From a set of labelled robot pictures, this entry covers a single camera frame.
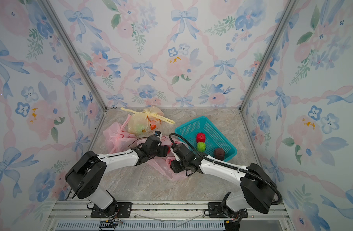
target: metal corner post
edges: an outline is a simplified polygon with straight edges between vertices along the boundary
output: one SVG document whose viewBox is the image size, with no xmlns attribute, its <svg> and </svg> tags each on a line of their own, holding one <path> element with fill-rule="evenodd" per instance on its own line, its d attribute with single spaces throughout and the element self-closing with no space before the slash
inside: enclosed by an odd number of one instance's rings
<svg viewBox="0 0 353 231">
<path fill-rule="evenodd" d="M 240 106 L 241 112 L 243 112 L 244 108 L 247 106 L 248 101 L 250 100 L 251 95 L 252 95 L 253 91 L 255 90 L 255 86 L 257 85 L 257 82 L 259 81 L 261 75 L 263 74 L 264 68 L 268 64 L 269 59 L 270 59 L 272 53 L 274 52 L 282 34 L 283 34 L 283 31 L 285 30 L 285 27 L 287 26 L 287 24 L 292 16 L 292 13 L 293 13 L 297 3 L 298 3 L 298 0 L 288 0 L 288 4 L 283 11 L 283 15 L 280 19 L 280 22 L 279 22 L 276 30 L 273 33 L 273 38 L 271 39 L 268 47 L 265 50 L 265 53 L 263 55 L 263 61 L 259 64 L 259 66 L 257 68 L 256 75 L 254 76 L 253 80 L 251 81 L 251 83 L 248 87 L 247 93 L 244 97 L 244 100 Z"/>
<path fill-rule="evenodd" d="M 65 29 L 61 21 L 59 20 L 56 12 L 54 11 L 51 3 L 49 0 L 39 0 L 38 1 L 42 10 L 52 23 L 54 29 L 58 32 L 60 39 L 62 40 L 63 44 L 65 45 L 68 53 L 72 56 L 74 63 L 78 67 L 84 81 L 88 85 L 89 89 L 91 90 L 94 98 L 97 100 L 99 105 L 101 106 L 102 110 L 105 111 L 107 109 L 105 102 L 103 101 L 101 95 L 99 94 L 94 82 L 92 81 L 91 77 L 87 73 L 87 69 L 85 68 L 82 60 L 79 57 L 76 49 L 74 48 L 73 43 L 70 41 L 68 34 L 66 33 Z"/>
</svg>

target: pink plastic bag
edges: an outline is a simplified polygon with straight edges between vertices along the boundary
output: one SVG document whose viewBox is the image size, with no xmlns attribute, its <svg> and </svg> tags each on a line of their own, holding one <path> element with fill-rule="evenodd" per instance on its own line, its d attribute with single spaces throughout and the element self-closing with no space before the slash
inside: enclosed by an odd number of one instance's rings
<svg viewBox="0 0 353 231">
<path fill-rule="evenodd" d="M 128 132 L 124 132 L 124 127 L 127 125 L 131 118 L 131 115 L 128 115 L 127 120 L 121 125 L 118 122 L 113 123 L 109 128 L 103 131 L 105 136 L 105 145 L 109 153 L 117 153 L 128 150 L 128 146 L 132 142 L 137 140 L 136 135 Z"/>
<path fill-rule="evenodd" d="M 142 139 L 137 141 L 137 145 L 144 143 L 146 139 Z M 172 143 L 167 136 L 162 136 L 161 137 L 161 145 L 167 145 L 171 147 Z M 187 178 L 185 175 L 185 171 L 182 171 L 180 173 L 174 173 L 173 170 L 170 168 L 170 162 L 175 160 L 174 154 L 170 151 L 168 151 L 168 154 L 166 157 L 158 157 L 156 156 L 155 158 L 147 161 L 147 164 L 151 165 L 153 168 L 155 168 L 157 171 L 159 171 L 162 175 L 166 176 L 169 180 L 177 181 L 177 180 L 182 180 Z"/>
</svg>

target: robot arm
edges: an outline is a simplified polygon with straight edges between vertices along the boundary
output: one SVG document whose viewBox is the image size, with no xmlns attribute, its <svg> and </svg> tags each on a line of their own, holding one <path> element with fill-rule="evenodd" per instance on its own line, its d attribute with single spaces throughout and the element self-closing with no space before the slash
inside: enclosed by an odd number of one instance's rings
<svg viewBox="0 0 353 231">
<path fill-rule="evenodd" d="M 161 133 L 156 131 L 141 147 L 120 153 L 96 155 L 89 151 L 66 174 L 65 180 L 78 198 L 92 201 L 104 215 L 110 217 L 116 214 L 118 206 L 115 198 L 99 185 L 102 176 L 115 169 L 145 163 L 155 156 L 165 157 L 168 147 L 161 145 L 160 136 Z M 172 152 L 176 157 L 176 160 L 171 162 L 171 168 L 175 173 L 189 170 L 191 174 L 195 172 L 211 174 L 240 187 L 238 192 L 229 192 L 222 201 L 221 207 L 228 217 L 248 207 L 261 213 L 268 213 L 274 194 L 279 193 L 272 189 L 274 187 L 276 190 L 276 185 L 257 164 L 252 163 L 249 167 L 229 164 L 204 153 L 198 153 L 193 148 L 189 150 L 182 143 L 179 145 L 174 143 Z"/>
</svg>

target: green fruit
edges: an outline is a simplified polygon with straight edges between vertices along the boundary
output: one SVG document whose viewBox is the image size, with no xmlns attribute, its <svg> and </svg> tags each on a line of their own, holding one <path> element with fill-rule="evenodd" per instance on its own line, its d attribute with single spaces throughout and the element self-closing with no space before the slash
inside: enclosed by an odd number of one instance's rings
<svg viewBox="0 0 353 231">
<path fill-rule="evenodd" d="M 206 150 L 206 144 L 203 142 L 197 143 L 197 151 L 204 152 Z"/>
</svg>

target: plastic bag handle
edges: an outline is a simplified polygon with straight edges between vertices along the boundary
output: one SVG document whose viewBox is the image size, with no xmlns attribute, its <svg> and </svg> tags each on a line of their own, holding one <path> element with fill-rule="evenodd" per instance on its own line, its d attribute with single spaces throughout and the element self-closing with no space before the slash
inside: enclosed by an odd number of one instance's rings
<svg viewBox="0 0 353 231">
<path fill-rule="evenodd" d="M 162 120 L 162 121 L 165 121 L 165 122 L 167 122 L 167 123 L 170 123 L 170 124 L 174 124 L 175 123 L 175 121 L 174 120 L 171 120 L 171 119 L 168 119 L 168 118 L 166 118 L 166 117 L 163 117 L 163 116 L 161 116 L 161 115 L 159 115 L 159 114 L 157 114 L 157 113 L 149 113 L 149 112 L 136 112 L 136 111 L 133 111 L 133 110 L 130 110 L 130 109 L 126 109 L 126 108 L 123 108 L 123 107 L 121 107 L 120 108 L 121 110 L 124 110 L 124 111 L 126 111 L 126 112 L 132 112 L 132 113 L 134 113 L 134 114 L 140 114 L 140 113 L 146 113 L 147 115 L 149 115 L 149 116 L 151 116 L 151 117 L 154 117 L 154 118 L 156 118 L 156 119 L 160 119 L 160 120 Z"/>
<path fill-rule="evenodd" d="M 125 126 L 128 124 L 129 120 L 131 119 L 131 115 L 128 114 L 127 120 L 123 123 L 123 125 L 120 127 L 120 132 L 124 131 Z"/>
</svg>

